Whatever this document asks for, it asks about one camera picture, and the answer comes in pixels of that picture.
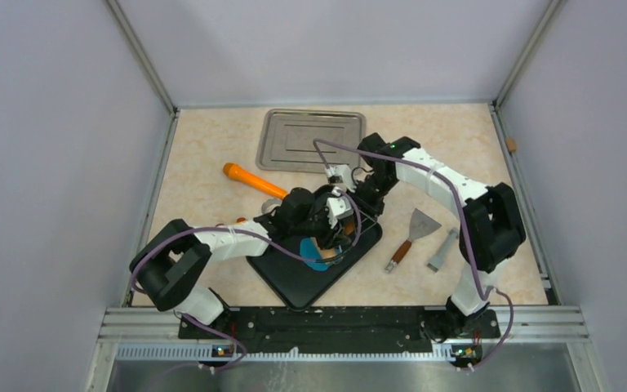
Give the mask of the round metal cookie cutter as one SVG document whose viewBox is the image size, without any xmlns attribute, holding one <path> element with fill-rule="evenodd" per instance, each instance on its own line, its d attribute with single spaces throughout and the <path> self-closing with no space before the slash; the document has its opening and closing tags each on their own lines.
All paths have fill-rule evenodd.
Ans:
<svg viewBox="0 0 627 392">
<path fill-rule="evenodd" d="M 261 205 L 260 210 L 261 210 L 262 214 L 272 214 L 281 205 L 282 205 L 282 200 L 281 199 L 279 199 L 279 198 L 271 198 L 271 199 L 265 201 Z"/>
</svg>

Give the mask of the silver metal tray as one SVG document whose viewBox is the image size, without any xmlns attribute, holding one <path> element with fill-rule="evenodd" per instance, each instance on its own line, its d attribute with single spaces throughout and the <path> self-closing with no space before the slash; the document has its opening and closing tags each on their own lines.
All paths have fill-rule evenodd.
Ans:
<svg viewBox="0 0 627 392">
<path fill-rule="evenodd" d="M 366 135 L 366 117 L 359 112 L 271 109 L 266 115 L 256 152 L 256 166 L 274 172 L 323 173 L 330 164 L 355 167 L 360 157 L 327 145 L 314 147 L 315 139 L 356 148 Z"/>
</svg>

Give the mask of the blue dough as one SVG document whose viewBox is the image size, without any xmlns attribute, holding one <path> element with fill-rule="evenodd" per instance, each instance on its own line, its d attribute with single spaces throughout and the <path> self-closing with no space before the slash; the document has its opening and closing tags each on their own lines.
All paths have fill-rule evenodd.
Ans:
<svg viewBox="0 0 627 392">
<path fill-rule="evenodd" d="M 327 261 L 327 259 L 321 259 L 320 255 L 316 249 L 314 244 L 315 238 L 305 238 L 300 242 L 300 256 L 306 259 L 311 260 L 326 260 L 326 262 L 308 262 L 305 264 L 312 270 L 317 272 L 323 272 L 328 270 L 332 265 L 332 261 Z"/>
</svg>

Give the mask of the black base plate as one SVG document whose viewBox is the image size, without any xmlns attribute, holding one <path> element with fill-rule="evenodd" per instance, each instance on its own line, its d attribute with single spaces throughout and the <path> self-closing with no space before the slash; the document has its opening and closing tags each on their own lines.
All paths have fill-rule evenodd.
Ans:
<svg viewBox="0 0 627 392">
<path fill-rule="evenodd" d="M 493 310 L 460 321 L 442 306 L 285 307 L 226 310 L 210 331 L 180 321 L 181 340 L 207 340 L 220 333 L 242 342 L 250 354 L 428 353 L 449 340 L 499 339 L 502 324 Z"/>
</svg>

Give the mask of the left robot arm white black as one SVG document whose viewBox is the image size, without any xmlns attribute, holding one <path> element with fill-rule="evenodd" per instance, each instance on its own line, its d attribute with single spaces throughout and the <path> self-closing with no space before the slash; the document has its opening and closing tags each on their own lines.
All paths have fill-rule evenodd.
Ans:
<svg viewBox="0 0 627 392">
<path fill-rule="evenodd" d="M 209 337 L 219 337 L 228 330 L 229 316 L 223 301 L 198 284 L 208 264 L 263 256 L 269 249 L 304 261 L 283 241 L 314 238 L 321 249 L 352 248 L 361 237 L 361 225 L 359 206 L 337 186 L 325 186 L 320 194 L 295 188 L 281 201 L 267 203 L 263 215 L 232 225 L 190 227 L 176 219 L 130 263 L 131 286 L 158 311 L 183 314 L 197 320 Z"/>
</svg>

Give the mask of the wooden rolling pin roller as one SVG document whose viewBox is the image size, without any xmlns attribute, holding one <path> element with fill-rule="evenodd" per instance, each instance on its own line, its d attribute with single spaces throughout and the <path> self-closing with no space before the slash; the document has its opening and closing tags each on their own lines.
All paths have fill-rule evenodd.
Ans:
<svg viewBox="0 0 627 392">
<path fill-rule="evenodd" d="M 336 244 L 327 244 L 325 247 L 317 239 L 314 240 L 316 249 L 321 259 L 331 259 L 342 253 L 342 247 L 347 246 L 354 239 L 356 225 L 349 222 L 341 226 L 338 233 Z"/>
</svg>

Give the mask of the grey dumbbell-shaped tool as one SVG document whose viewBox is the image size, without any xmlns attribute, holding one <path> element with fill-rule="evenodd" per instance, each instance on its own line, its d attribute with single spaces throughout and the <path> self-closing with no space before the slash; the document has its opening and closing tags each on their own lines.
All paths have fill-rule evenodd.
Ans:
<svg viewBox="0 0 627 392">
<path fill-rule="evenodd" d="M 438 272 L 445 263 L 447 253 L 458 239 L 459 232 L 460 231 L 457 228 L 451 228 L 439 248 L 429 258 L 427 267 L 434 273 Z"/>
</svg>

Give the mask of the black baking tray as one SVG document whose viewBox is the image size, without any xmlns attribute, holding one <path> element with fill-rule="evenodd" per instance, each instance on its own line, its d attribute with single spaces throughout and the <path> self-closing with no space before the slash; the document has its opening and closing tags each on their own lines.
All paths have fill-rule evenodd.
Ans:
<svg viewBox="0 0 627 392">
<path fill-rule="evenodd" d="M 325 270 L 314 269 L 270 247 L 261 256 L 249 256 L 250 267 L 284 305 L 304 311 L 355 266 L 383 237 L 382 226 L 371 218 L 362 221 L 362 236 L 342 260 Z"/>
</svg>

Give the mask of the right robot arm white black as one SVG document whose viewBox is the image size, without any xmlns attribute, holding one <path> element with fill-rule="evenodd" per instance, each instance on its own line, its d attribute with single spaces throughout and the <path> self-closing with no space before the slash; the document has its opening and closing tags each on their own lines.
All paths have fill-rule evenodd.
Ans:
<svg viewBox="0 0 627 392">
<path fill-rule="evenodd" d="M 381 207 L 385 195 L 404 182 L 424 191 L 459 221 L 459 249 L 466 265 L 448 297 L 446 325 L 452 334 L 468 336 L 479 325 L 478 314 L 495 289 L 500 264 L 527 238 L 513 188 L 504 182 L 472 180 L 406 136 L 387 142 L 373 133 L 362 139 L 358 150 L 371 169 L 355 190 L 366 205 Z"/>
</svg>

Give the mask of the small wooden cork piece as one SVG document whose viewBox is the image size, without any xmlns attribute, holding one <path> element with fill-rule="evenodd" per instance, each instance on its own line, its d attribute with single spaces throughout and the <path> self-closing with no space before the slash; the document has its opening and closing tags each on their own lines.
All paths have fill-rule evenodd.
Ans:
<svg viewBox="0 0 627 392">
<path fill-rule="evenodd" d="M 505 146 L 509 154 L 513 154 L 517 151 L 517 143 L 512 137 L 505 138 Z"/>
</svg>

